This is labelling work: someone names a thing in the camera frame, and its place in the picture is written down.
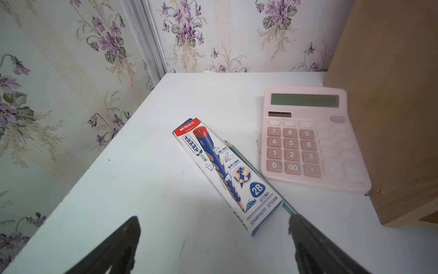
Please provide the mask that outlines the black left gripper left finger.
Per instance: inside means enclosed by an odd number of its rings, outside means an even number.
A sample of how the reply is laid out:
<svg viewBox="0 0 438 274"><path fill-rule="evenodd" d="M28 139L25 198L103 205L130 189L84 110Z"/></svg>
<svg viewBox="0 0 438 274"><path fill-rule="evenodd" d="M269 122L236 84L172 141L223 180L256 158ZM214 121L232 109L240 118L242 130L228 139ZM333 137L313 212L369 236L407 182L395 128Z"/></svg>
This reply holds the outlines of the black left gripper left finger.
<svg viewBox="0 0 438 274"><path fill-rule="evenodd" d="M130 274L140 235L138 217L132 216L67 273Z"/></svg>

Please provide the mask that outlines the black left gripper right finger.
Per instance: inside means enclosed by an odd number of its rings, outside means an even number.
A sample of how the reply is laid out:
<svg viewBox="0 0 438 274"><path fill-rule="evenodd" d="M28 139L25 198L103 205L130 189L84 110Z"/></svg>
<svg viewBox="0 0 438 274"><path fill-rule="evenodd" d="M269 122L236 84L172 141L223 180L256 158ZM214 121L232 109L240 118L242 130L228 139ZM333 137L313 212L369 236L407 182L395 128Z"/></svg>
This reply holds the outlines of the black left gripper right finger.
<svg viewBox="0 0 438 274"><path fill-rule="evenodd" d="M368 271L341 250L300 214L289 219L300 274L367 274Z"/></svg>

